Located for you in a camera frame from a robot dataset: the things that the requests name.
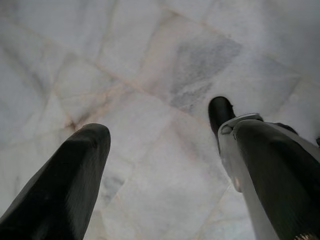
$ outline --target floor tile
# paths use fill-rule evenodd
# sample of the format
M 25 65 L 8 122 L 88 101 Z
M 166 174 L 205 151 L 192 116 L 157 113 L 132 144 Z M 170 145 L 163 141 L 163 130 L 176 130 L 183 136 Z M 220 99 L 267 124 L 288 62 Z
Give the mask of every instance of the floor tile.
M 11 19 L 94 60 L 108 30 L 115 0 L 5 0 Z
M 119 85 L 108 94 L 101 114 L 89 122 L 107 126 L 111 149 L 127 161 L 139 162 L 176 112 L 159 99 L 127 85 Z
M 48 96 L 57 78 L 65 50 L 0 18 L 0 46 L 31 76 L 32 84 Z
M 161 2 L 176 13 L 201 22 L 213 0 L 161 0 Z
M 46 98 L 34 78 L 0 47 L 0 149 L 34 136 Z
M 41 135 L 54 130 L 64 129 L 70 126 L 70 124 L 71 119 L 63 110 L 59 98 L 55 93 L 52 93 L 40 116 L 36 134 Z
M 108 240 L 141 240 L 140 231 L 128 211 L 122 206 L 119 198 L 114 198 L 109 206 L 101 211 Z
M 214 0 L 207 24 L 319 83 L 320 5 L 314 0 Z
M 299 79 L 283 65 L 175 17 L 152 38 L 135 82 L 171 106 L 207 122 L 207 107 L 213 97 L 229 97 L 236 114 L 268 115 L 280 108 Z
M 206 125 L 179 113 L 118 196 L 143 239 L 189 239 L 228 187 Z
M 105 225 L 100 211 L 93 211 L 84 240 L 107 240 Z
M 135 165 L 125 160 L 111 148 L 101 179 L 99 195 L 94 208 L 105 209 L 116 193 L 132 175 Z
M 301 137 L 316 144 L 316 138 L 320 137 L 319 96 L 319 86 L 302 81 L 270 120 L 291 126 Z
M 133 79 L 144 62 L 152 34 L 168 16 L 156 0 L 118 0 L 99 64 L 116 76 Z
M 256 239 L 242 193 L 237 192 L 233 186 L 225 192 L 198 239 Z
M 83 122 L 109 100 L 119 81 L 72 53 L 66 55 L 55 86 L 63 109 L 74 124 Z

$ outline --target white marble tile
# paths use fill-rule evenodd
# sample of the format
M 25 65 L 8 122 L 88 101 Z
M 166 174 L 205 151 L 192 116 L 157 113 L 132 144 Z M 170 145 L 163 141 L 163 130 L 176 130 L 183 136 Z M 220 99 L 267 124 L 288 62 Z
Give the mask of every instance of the white marble tile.
M 72 53 L 66 55 L 55 86 L 63 109 L 78 124 L 104 106 L 118 80 Z
M 217 221 L 209 224 L 199 240 L 256 240 L 249 218 Z
M 319 83 L 320 4 L 314 0 L 214 0 L 207 24 Z
M 115 0 L 5 0 L 13 20 L 94 60 L 108 30 Z
M 35 135 L 66 52 L 4 17 L 0 48 L 0 142 L 15 144 Z
M 192 237 L 229 185 L 220 161 L 209 128 L 179 112 L 117 194 L 141 238 Z
M 299 79 L 283 65 L 175 17 L 152 38 L 135 82 L 173 107 L 207 122 L 213 97 L 231 98 L 237 114 L 268 115 L 280 108 Z
M 71 125 L 72 120 L 63 110 L 60 100 L 52 93 L 39 119 L 36 134 L 41 135 Z
M 31 76 L 46 97 L 57 78 L 66 51 L 0 17 L 0 46 Z
M 112 149 L 132 163 L 138 162 L 157 140 L 176 112 L 156 97 L 119 85 L 108 93 L 108 102 L 89 122 L 107 126 Z
M 0 48 L 0 149 L 31 138 L 45 98 L 34 88 L 32 76 L 9 52 Z
M 169 9 L 197 22 L 202 22 L 213 0 L 161 0 Z
M 217 208 L 213 211 L 210 221 L 229 221 L 249 217 L 249 211 L 243 194 L 237 192 L 233 185 L 231 185 L 224 193 Z
M 316 138 L 320 137 L 320 87 L 312 82 L 300 82 L 269 120 L 291 126 L 302 138 L 316 144 Z
M 108 240 L 141 240 L 141 233 L 128 211 L 115 197 L 109 206 L 101 211 Z
M 84 240 L 106 240 L 106 230 L 100 211 L 93 211 Z
M 156 0 L 118 0 L 99 64 L 116 76 L 133 79 L 144 62 L 152 34 L 169 16 Z
M 134 171 L 134 164 L 110 149 L 94 208 L 105 209 Z
M 0 150 L 0 215 L 72 133 L 65 128 Z
M 255 240 L 254 229 L 242 193 L 231 186 L 197 237 L 199 240 Z

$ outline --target gray stain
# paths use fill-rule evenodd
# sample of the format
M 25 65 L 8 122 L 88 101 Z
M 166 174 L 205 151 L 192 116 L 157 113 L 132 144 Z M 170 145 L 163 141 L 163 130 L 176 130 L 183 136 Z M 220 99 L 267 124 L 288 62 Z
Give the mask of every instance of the gray stain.
M 183 42 L 173 67 L 171 93 L 174 107 L 188 107 L 201 100 L 213 85 L 212 77 L 224 70 L 241 50 L 241 45 L 219 37 L 215 42 Z

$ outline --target marble floor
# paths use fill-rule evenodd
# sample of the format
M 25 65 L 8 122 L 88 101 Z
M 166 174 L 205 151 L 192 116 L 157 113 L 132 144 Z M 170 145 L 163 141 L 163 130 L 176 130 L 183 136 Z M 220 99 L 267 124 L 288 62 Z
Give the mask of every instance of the marble floor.
M 315 143 L 317 0 L 1 0 L 0 215 L 87 123 L 111 151 L 86 240 L 254 240 L 209 127 L 223 95 Z

